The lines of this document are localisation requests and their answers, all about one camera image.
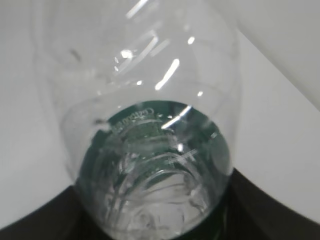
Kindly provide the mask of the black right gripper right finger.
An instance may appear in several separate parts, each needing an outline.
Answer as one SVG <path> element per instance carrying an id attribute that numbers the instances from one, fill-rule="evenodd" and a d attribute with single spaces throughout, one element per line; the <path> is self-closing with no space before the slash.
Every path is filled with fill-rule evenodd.
<path id="1" fill-rule="evenodd" d="M 225 176 L 202 171 L 218 192 L 210 214 L 181 240 L 318 240 L 320 225 L 272 198 L 237 169 Z"/>

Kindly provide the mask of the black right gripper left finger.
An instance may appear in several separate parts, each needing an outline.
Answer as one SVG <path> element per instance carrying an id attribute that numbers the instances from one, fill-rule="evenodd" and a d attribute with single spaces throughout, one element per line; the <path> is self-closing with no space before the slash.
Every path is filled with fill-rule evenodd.
<path id="1" fill-rule="evenodd" d="M 109 240 L 87 214 L 72 186 L 0 230 L 2 240 Z"/>

